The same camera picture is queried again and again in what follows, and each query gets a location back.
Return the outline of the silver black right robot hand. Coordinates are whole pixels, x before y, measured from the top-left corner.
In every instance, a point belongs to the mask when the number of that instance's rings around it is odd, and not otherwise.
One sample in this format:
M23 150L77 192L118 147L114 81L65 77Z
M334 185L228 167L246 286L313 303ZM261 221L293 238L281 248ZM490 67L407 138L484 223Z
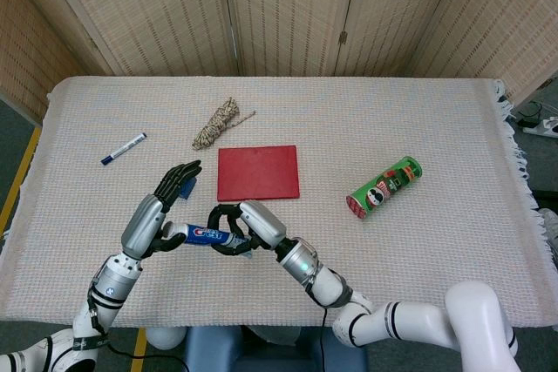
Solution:
M208 216L208 228L218 230L221 216L227 217L230 233L244 241L234 247L212 244L220 254L236 256L258 247L275 250L286 238L286 226L260 201L215 206Z

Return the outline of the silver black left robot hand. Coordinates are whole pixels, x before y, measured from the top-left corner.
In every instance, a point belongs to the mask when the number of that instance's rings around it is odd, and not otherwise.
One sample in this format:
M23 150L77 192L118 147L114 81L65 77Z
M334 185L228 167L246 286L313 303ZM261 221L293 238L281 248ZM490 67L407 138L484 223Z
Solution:
M201 170L201 162L195 160L175 166L165 174L155 191L140 202L127 224L121 236L124 254L144 260L157 252L170 252L184 243L184 233L166 238L161 226L182 187Z

